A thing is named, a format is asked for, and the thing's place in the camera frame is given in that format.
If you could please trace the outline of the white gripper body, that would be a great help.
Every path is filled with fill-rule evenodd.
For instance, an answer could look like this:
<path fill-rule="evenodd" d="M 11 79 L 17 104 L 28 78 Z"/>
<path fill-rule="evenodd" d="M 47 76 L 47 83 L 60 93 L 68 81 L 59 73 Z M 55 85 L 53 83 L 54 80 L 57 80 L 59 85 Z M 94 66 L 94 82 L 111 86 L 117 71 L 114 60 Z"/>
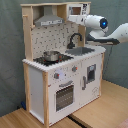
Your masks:
<path fill-rule="evenodd" d="M 70 15 L 68 20 L 79 25 L 85 25 L 86 15 Z"/>

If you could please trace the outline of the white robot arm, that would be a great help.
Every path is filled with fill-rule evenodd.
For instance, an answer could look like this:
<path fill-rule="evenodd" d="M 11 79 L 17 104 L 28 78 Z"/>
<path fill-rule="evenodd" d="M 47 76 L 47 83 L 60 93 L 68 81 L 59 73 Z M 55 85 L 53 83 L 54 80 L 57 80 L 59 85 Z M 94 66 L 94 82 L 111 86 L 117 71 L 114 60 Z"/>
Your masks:
<path fill-rule="evenodd" d="M 91 32 L 86 40 L 91 45 L 117 45 L 128 42 L 128 23 L 120 25 L 112 34 L 106 36 L 108 21 L 97 15 L 69 15 L 68 20 L 76 24 L 90 27 Z"/>

